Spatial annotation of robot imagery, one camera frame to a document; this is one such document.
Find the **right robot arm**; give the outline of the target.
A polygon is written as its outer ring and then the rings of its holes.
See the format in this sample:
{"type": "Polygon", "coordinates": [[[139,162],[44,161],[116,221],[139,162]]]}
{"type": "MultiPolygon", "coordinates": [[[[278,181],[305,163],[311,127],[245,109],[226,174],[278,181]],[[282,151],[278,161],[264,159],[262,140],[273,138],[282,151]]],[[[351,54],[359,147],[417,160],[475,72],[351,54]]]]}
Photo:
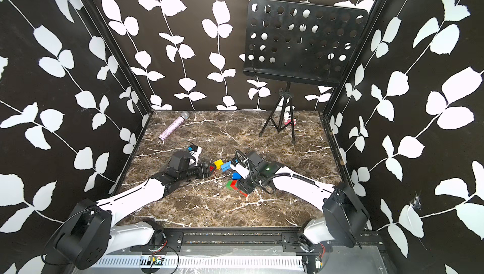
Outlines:
{"type": "Polygon", "coordinates": [[[297,235],[302,250],[311,252],[316,245],[336,241],[346,247],[361,246],[359,235],[369,220],[369,212],[355,194],[353,187],[341,182],[327,184],[296,173],[288,166],[268,161],[255,151],[234,152],[233,169],[241,176],[236,189],[248,195],[260,188],[268,194],[290,193],[312,206],[323,216],[303,224],[297,235]]]}

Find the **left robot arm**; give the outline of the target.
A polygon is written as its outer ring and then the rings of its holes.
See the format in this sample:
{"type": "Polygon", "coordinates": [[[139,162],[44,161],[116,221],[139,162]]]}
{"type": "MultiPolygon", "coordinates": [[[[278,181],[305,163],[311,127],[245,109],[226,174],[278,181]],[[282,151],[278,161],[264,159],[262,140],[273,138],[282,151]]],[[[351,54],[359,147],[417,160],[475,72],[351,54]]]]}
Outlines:
{"type": "Polygon", "coordinates": [[[80,201],[47,241],[42,261],[49,264],[47,257],[52,255],[85,270],[114,251],[144,246],[151,240],[163,244],[163,230],[154,222],[127,226],[118,223],[134,211],[167,197],[182,183],[211,177],[216,165],[201,161],[200,153],[200,148],[176,151],[164,169],[138,186],[97,202],[80,201]]]}

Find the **orange-red square lego brick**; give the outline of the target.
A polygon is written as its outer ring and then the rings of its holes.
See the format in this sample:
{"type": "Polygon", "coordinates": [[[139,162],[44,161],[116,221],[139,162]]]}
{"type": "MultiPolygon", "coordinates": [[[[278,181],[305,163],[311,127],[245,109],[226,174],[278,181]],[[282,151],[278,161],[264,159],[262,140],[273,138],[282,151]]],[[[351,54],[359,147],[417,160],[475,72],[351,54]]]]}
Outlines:
{"type": "Polygon", "coordinates": [[[237,187],[237,182],[238,180],[232,180],[231,184],[230,184],[230,187],[233,189],[233,190],[238,190],[238,187],[237,187]]]}

